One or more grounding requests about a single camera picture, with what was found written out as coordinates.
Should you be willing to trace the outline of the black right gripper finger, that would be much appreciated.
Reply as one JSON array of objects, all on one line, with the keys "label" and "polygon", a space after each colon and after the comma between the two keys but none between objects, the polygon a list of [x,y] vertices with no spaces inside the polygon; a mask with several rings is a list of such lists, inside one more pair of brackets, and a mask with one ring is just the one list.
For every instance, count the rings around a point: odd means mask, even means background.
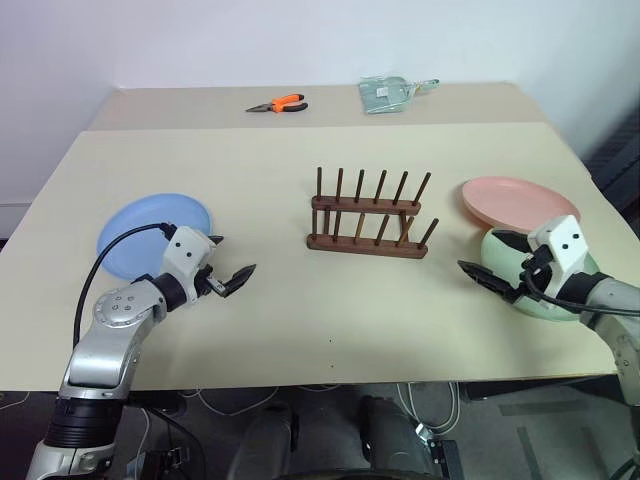
[{"label": "black right gripper finger", "polygon": [[518,299],[518,290],[514,289],[508,281],[496,276],[492,270],[465,260],[458,260],[457,264],[475,283],[495,293],[504,301]]},{"label": "black right gripper finger", "polygon": [[493,236],[511,249],[524,254],[533,252],[526,234],[511,230],[494,230]]}]

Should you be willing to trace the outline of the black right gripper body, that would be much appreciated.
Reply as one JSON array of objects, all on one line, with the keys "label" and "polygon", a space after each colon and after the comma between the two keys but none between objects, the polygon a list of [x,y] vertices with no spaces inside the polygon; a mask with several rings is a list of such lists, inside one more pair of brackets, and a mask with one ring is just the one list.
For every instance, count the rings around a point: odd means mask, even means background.
[{"label": "black right gripper body", "polygon": [[514,293],[514,300],[521,297],[529,297],[535,301],[553,301],[553,298],[544,293],[535,280],[535,276],[543,272],[553,260],[549,247],[539,247],[532,256],[522,263],[523,271],[520,273],[520,284]]}]

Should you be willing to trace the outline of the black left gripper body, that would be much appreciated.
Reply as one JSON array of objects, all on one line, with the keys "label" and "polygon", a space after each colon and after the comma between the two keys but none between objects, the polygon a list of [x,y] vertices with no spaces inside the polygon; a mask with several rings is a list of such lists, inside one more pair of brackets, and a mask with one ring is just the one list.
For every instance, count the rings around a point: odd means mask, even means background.
[{"label": "black left gripper body", "polygon": [[205,266],[197,272],[194,277],[194,287],[198,298],[211,293],[222,298],[226,296],[226,286],[213,276],[212,266]]}]

